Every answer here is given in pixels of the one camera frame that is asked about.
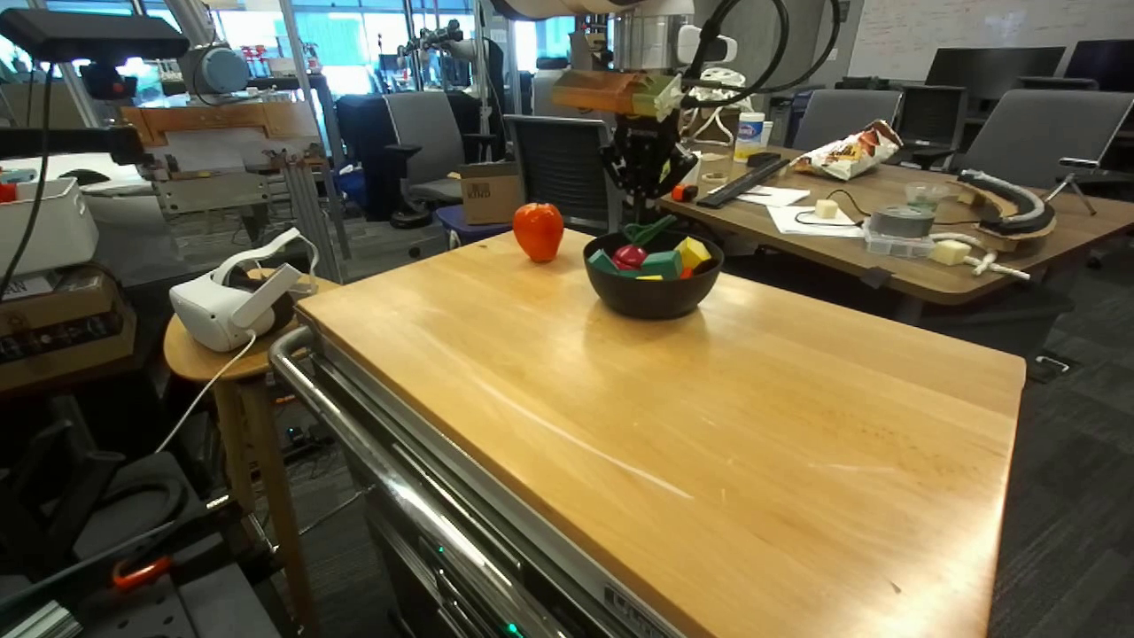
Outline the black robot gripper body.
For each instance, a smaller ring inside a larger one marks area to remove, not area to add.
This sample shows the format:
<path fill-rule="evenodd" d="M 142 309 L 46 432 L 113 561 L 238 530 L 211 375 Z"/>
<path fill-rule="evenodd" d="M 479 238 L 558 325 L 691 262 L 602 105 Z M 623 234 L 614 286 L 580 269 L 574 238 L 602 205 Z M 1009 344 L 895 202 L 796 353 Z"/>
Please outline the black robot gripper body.
<path fill-rule="evenodd" d="M 675 112 L 615 118 L 602 163 L 629 202 L 650 202 L 681 185 L 699 155 L 681 140 Z"/>

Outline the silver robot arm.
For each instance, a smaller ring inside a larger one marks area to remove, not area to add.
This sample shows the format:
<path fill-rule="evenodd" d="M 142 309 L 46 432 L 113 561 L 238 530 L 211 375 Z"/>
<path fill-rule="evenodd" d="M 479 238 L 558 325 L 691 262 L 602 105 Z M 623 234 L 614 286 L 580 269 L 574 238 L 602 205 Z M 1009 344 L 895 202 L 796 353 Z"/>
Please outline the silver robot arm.
<path fill-rule="evenodd" d="M 675 56 L 695 0 L 490 0 L 490 6 L 511 21 L 580 21 L 549 101 L 609 124 L 602 144 L 615 198 L 609 231 L 648 214 L 695 165 L 681 147 L 686 64 Z"/>

